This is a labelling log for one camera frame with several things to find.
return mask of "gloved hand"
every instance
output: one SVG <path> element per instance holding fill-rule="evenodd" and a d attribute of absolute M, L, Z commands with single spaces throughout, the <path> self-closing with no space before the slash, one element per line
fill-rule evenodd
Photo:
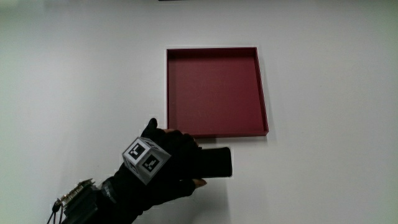
<path fill-rule="evenodd" d="M 144 185 L 124 164 L 108 181 L 114 190 L 116 203 L 99 197 L 99 212 L 89 223 L 131 224 L 143 211 L 153 205 L 186 197 L 206 184 L 202 179 L 187 179 L 192 176 L 192 160 L 201 148 L 189 134 L 180 131 L 166 133 L 157 128 L 156 119 L 149 121 L 141 137 L 149 138 L 172 157 L 156 176 Z"/>
<path fill-rule="evenodd" d="M 172 157 L 166 162 L 154 179 L 191 179 L 200 178 L 195 157 L 201 147 L 189 134 L 182 134 L 180 131 L 164 131 L 157 128 L 157 121 L 152 118 L 141 137 L 149 138 L 168 152 Z"/>

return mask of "wire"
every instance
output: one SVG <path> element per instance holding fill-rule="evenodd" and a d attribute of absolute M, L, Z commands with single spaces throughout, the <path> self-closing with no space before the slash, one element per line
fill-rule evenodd
<path fill-rule="evenodd" d="M 63 204 L 61 204 L 61 217 L 60 217 L 60 222 L 59 222 L 59 224 L 61 224 L 61 221 L 62 221 L 62 214 L 63 214 Z"/>
<path fill-rule="evenodd" d="M 51 220 L 51 218 L 52 218 L 52 216 L 54 215 L 54 213 L 51 213 L 51 216 L 50 216 L 50 218 L 49 218 L 49 220 L 48 220 L 48 222 L 47 222 L 47 224 L 49 224 L 50 223 L 50 220 Z"/>

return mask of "white surface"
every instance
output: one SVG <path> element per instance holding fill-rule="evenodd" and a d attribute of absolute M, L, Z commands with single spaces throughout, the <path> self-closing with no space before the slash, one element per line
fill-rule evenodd
<path fill-rule="evenodd" d="M 47 2 L 0 3 L 1 223 L 164 128 L 168 45 L 258 46 L 270 133 L 201 141 L 234 177 L 136 223 L 398 223 L 396 1 Z"/>

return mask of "fiducial marker cube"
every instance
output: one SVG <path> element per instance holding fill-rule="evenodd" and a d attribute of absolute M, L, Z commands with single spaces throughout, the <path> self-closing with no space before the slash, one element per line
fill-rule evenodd
<path fill-rule="evenodd" d="M 144 184 L 148 184 L 171 157 L 148 138 L 138 137 L 122 153 L 124 165 Z"/>

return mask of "red box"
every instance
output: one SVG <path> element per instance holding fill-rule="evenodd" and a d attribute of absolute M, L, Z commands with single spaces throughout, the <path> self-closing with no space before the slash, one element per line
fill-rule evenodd
<path fill-rule="evenodd" d="M 167 126 L 195 138 L 265 136 L 257 48 L 168 49 Z"/>

